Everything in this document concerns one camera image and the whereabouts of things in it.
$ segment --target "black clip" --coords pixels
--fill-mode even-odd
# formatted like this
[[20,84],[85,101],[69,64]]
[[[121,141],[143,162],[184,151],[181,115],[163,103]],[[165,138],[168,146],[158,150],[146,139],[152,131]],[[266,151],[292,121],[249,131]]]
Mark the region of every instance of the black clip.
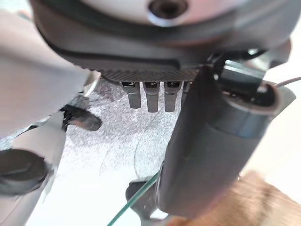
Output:
[[160,82],[144,82],[143,87],[146,93],[147,110],[152,113],[157,112]]
[[121,82],[122,89],[128,95],[131,108],[141,108],[140,84],[138,82]]
[[174,112],[175,100],[177,99],[177,95],[181,89],[181,86],[181,81],[167,81],[164,83],[164,100],[166,112]]

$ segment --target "gray plastic part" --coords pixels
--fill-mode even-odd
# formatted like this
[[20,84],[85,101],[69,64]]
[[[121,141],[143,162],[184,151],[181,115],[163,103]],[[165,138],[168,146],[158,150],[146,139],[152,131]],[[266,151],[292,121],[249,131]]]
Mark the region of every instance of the gray plastic part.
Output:
[[1,137],[56,112],[87,76],[51,50],[31,22],[0,10],[0,31]]
[[54,113],[44,125],[22,133],[13,141],[12,148],[28,150],[44,158],[51,173],[39,189],[28,194],[0,195],[0,226],[26,225],[40,195],[45,197],[49,193],[66,140],[62,122],[63,112]]

